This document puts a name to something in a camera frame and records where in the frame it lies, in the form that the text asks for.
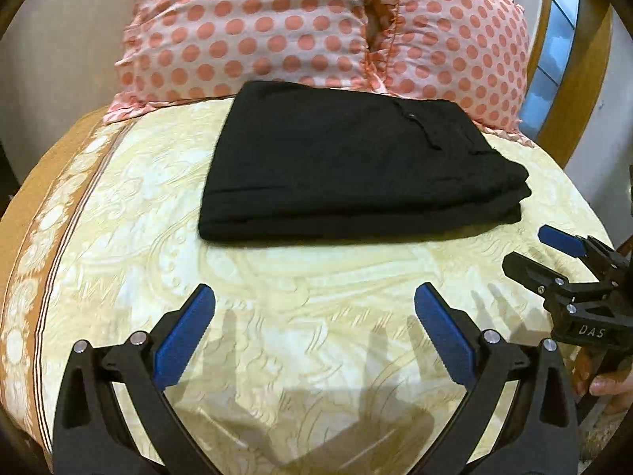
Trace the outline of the person's right hand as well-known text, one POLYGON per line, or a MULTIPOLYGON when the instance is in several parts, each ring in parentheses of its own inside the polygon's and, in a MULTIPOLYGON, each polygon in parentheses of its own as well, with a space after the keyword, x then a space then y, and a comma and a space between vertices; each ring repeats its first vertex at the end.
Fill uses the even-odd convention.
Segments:
POLYGON ((617 414, 632 406, 632 358, 627 357, 618 369, 609 373, 595 374, 592 368, 595 355, 588 348, 581 348, 574 360, 572 388, 578 397, 587 392, 595 397, 609 397, 606 414, 617 414))

